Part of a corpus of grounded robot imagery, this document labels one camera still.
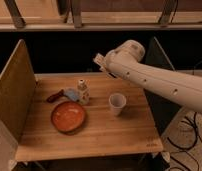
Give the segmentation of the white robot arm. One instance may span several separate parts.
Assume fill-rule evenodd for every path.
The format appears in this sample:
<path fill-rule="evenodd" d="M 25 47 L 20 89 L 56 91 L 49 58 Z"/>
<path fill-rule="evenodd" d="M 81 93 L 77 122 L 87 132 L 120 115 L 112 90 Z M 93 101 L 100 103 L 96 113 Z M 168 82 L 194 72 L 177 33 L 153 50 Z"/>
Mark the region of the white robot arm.
<path fill-rule="evenodd" d="M 142 64 L 144 55 L 145 48 L 139 42 L 127 40 L 105 56 L 98 53 L 93 61 L 102 72 L 202 114 L 202 77 Z"/>

